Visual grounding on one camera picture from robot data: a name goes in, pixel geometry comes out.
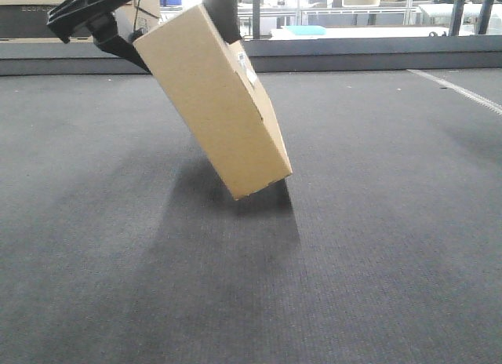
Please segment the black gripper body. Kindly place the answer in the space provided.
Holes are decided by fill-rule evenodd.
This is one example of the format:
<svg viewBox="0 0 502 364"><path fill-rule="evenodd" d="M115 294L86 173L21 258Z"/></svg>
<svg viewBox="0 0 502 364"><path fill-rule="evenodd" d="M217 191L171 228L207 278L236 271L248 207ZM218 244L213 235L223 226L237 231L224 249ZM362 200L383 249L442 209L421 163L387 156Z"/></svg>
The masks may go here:
<svg viewBox="0 0 502 364"><path fill-rule="evenodd" d="M47 14L47 27L63 43L86 27L97 42L118 36L113 12L133 0L64 0Z"/></svg>

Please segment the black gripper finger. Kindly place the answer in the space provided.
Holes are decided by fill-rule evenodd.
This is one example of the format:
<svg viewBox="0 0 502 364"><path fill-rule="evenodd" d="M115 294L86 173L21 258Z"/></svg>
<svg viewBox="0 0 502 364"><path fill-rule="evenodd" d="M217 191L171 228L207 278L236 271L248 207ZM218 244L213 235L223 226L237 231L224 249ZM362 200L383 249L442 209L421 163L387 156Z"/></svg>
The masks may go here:
<svg viewBox="0 0 502 364"><path fill-rule="evenodd" d="M238 22L238 0L204 0L204 6L225 42L242 40Z"/></svg>
<svg viewBox="0 0 502 364"><path fill-rule="evenodd" d="M133 46L133 43L145 35L146 31L141 27L135 28L122 10L99 16L90 23L90 32L98 49L128 60L148 74L151 73Z"/></svg>

